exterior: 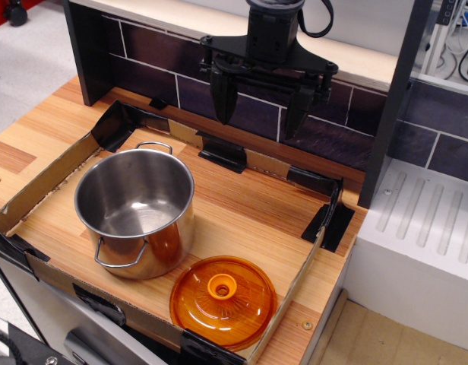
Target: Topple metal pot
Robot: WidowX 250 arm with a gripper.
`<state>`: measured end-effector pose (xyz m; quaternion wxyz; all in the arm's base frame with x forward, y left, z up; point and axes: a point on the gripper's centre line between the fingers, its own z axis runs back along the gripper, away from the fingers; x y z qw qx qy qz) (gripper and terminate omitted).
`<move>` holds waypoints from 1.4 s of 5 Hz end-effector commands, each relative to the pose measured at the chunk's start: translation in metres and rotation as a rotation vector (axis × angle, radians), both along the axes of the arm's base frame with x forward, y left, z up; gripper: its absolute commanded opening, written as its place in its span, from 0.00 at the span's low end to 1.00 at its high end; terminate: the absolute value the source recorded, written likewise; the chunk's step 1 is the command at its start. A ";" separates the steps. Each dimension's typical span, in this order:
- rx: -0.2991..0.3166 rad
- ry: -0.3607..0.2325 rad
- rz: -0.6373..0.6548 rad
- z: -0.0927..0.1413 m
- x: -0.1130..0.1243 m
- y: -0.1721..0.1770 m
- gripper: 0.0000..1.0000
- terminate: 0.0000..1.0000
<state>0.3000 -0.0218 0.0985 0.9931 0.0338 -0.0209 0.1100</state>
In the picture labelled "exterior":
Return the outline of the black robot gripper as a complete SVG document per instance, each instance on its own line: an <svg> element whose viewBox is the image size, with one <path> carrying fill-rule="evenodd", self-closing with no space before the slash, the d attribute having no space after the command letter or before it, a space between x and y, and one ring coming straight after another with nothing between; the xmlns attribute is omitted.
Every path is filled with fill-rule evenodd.
<svg viewBox="0 0 468 365"><path fill-rule="evenodd" d="M330 20L321 31L309 32L304 1L249 1L248 30L244 36L201 38L201 70L210 79L216 119L227 125L236 108L238 84L292 93L285 118L285 139L291 139L305 121L313 100L327 102L338 66L304 49L297 40L301 30L321 38L332 28L334 9L323 4Z"/></svg>

